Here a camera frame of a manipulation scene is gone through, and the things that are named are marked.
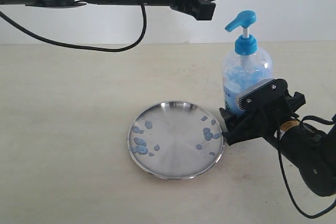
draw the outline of beige table surface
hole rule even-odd
[[[299,113],[336,112],[336,42],[262,44],[276,77],[306,95]],[[231,44],[142,45],[122,54],[0,46],[0,223],[335,223],[292,206],[263,139],[226,147],[204,175],[164,181],[140,170],[126,138],[151,104],[185,100],[219,117]],[[285,162],[298,203],[329,205]]]

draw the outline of white wall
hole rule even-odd
[[[88,5],[66,10],[0,6],[0,9],[39,35],[78,44],[132,43],[142,27],[137,6]],[[336,40],[336,0],[220,0],[211,22],[197,22],[168,7],[148,7],[144,43],[234,41],[240,31],[228,34],[224,27],[245,9],[257,13],[258,23],[252,32],[260,41]],[[0,20],[0,44],[37,43]]]

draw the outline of soap dispenser bottle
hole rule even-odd
[[[256,21],[256,14],[246,10],[225,27],[228,32],[239,26],[243,28],[235,49],[224,58],[222,65],[225,108],[237,116],[244,113],[237,105],[237,95],[259,81],[273,78],[271,57],[258,47],[257,40],[249,33],[250,25]]]

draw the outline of metal plate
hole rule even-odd
[[[217,119],[199,106],[163,102],[134,121],[127,145],[144,171],[164,179],[189,179],[208,171],[221,158],[221,132]]]

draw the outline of blue droplet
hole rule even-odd
[[[210,132],[211,130],[209,128],[204,128],[203,129],[203,133],[207,133],[207,132]]]
[[[137,145],[136,148],[136,151],[138,151],[141,155],[146,155],[148,153],[148,149],[145,146]]]
[[[158,152],[160,150],[160,146],[157,144],[156,146],[154,146],[154,150]]]
[[[130,152],[137,153],[138,151],[137,151],[136,147],[131,147]]]
[[[213,136],[214,136],[214,134],[212,134],[211,132],[208,132],[204,135],[204,139],[207,140],[207,141],[210,141]]]
[[[145,126],[146,126],[146,128],[147,128],[148,130],[150,130],[150,129],[153,127],[153,124],[152,124],[151,121],[146,121],[146,122],[145,122]]]
[[[219,139],[221,137],[222,134],[220,133],[217,133],[213,136],[213,139]]]
[[[140,133],[140,129],[139,129],[139,127],[137,127],[137,126],[133,126],[132,131],[133,131],[134,133]]]
[[[135,142],[137,145],[142,145],[142,146],[144,146],[144,147],[147,146],[146,141],[145,141],[144,139],[139,138],[139,137],[135,137],[135,138],[134,138],[134,142]]]

